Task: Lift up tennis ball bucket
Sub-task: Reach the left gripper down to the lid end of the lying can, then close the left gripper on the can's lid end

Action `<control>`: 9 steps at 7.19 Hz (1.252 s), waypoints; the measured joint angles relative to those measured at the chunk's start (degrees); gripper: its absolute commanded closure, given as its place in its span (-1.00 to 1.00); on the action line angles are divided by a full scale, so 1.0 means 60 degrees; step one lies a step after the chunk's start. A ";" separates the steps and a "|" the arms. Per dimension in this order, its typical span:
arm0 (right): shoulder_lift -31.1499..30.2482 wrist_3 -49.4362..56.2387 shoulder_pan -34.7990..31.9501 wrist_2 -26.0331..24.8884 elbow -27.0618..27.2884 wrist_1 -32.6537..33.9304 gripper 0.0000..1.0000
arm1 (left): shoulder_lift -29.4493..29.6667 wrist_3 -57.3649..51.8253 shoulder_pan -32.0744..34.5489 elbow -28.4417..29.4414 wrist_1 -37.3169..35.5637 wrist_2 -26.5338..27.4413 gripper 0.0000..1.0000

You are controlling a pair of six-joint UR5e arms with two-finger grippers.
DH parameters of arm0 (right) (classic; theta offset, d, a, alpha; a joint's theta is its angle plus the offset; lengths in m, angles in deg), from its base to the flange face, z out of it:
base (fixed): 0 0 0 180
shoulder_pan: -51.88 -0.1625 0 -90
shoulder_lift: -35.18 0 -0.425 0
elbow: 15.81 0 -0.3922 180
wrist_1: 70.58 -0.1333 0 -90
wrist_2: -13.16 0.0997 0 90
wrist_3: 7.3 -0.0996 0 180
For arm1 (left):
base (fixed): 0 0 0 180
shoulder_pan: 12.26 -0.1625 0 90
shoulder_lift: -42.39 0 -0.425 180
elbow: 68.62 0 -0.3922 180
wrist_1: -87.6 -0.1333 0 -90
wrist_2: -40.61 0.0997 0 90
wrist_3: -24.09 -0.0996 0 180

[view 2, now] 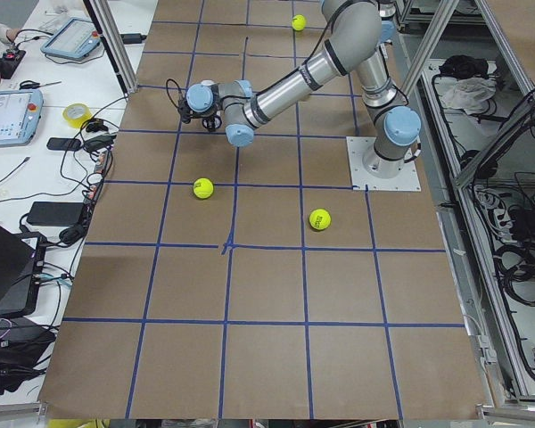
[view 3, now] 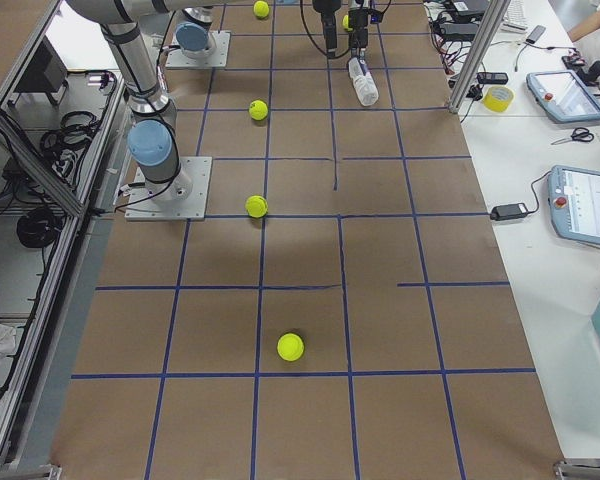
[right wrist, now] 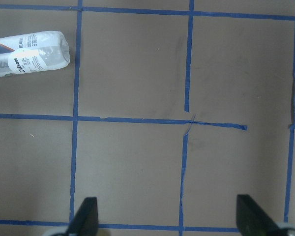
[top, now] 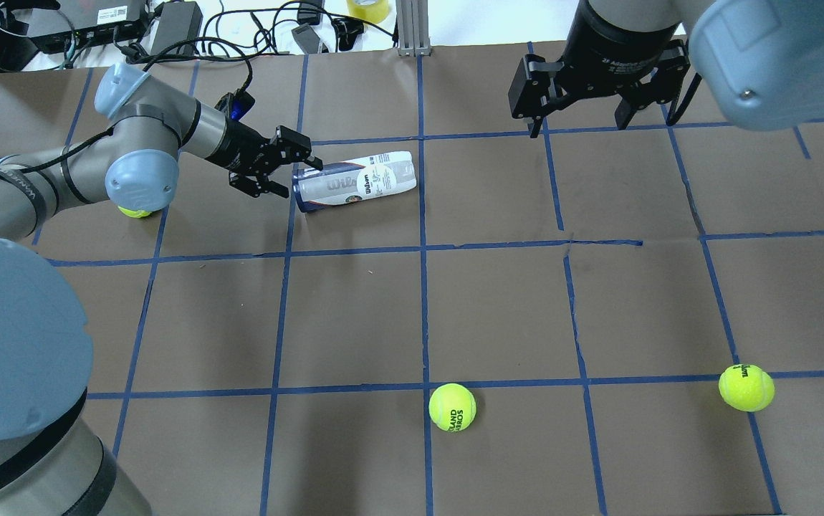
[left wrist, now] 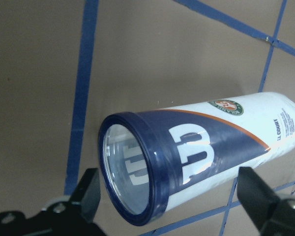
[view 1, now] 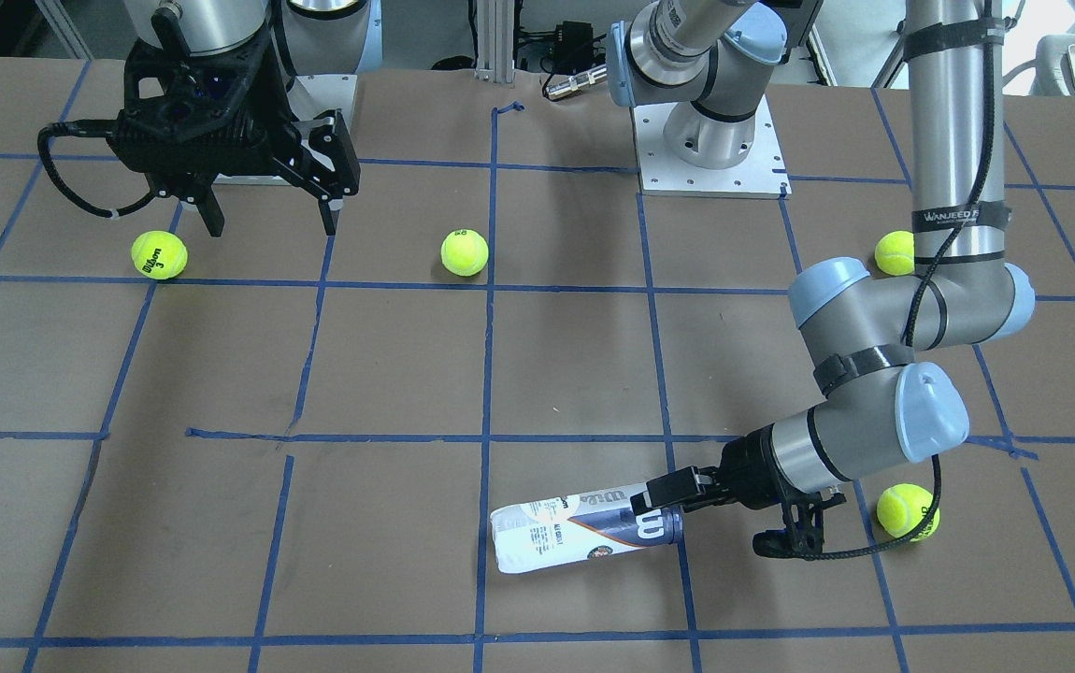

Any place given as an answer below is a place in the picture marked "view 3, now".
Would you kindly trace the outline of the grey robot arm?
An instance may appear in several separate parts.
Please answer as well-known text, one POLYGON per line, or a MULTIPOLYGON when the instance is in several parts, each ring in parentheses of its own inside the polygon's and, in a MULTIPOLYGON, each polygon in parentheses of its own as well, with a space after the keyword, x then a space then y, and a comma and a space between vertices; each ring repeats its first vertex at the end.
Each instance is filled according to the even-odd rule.
POLYGON ((192 180, 183 171, 175 140, 176 107, 161 83, 158 60, 151 60, 142 38, 142 17, 181 12, 178 46, 189 55, 213 50, 209 28, 216 1, 71 1, 81 17, 97 23, 122 73, 136 124, 128 149, 144 175, 148 198, 160 203, 191 193, 192 180))
MULTIPOLYGON (((350 1, 346 29, 348 32, 348 49, 341 54, 337 53, 337 28, 336 12, 341 8, 341 1, 313 1, 313 10, 320 15, 325 48, 321 48, 312 35, 306 23, 304 3, 299 1, 300 16, 305 34, 313 46, 327 59, 339 59, 350 54, 351 58, 364 60, 368 47, 368 25, 380 24, 384 14, 389 9, 388 3, 384 10, 375 8, 373 1, 350 1)), ((194 58, 197 54, 205 56, 210 54, 215 46, 212 44, 210 25, 213 21, 212 6, 203 6, 184 9, 182 13, 186 21, 180 23, 175 30, 175 39, 178 48, 194 58)))

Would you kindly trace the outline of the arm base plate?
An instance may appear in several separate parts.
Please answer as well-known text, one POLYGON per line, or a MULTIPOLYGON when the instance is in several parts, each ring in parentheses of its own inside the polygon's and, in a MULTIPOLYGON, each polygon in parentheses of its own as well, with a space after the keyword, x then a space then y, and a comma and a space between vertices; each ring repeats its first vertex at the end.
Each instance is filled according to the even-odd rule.
POLYGON ((228 60, 231 32, 184 29, 174 34, 173 49, 166 60, 167 69, 224 68, 228 60))
POLYGON ((131 190, 130 207, 124 207, 127 221, 179 221, 203 220, 205 218, 209 191, 212 158, 208 156, 183 156, 180 173, 169 188, 151 198, 163 186, 147 183, 139 167, 134 181, 143 186, 131 190))

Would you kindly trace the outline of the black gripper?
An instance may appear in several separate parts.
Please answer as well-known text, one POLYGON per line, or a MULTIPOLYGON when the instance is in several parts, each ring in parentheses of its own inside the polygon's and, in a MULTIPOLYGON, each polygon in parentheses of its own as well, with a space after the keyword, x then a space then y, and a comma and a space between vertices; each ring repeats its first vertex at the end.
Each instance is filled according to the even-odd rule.
MULTIPOLYGON (((320 14, 326 56, 336 57, 337 27, 336 12, 341 8, 340 0, 313 0, 312 8, 320 14)), ((381 11, 373 0, 351 0, 348 9, 349 52, 352 58, 365 59, 368 47, 369 24, 381 22, 381 11)))

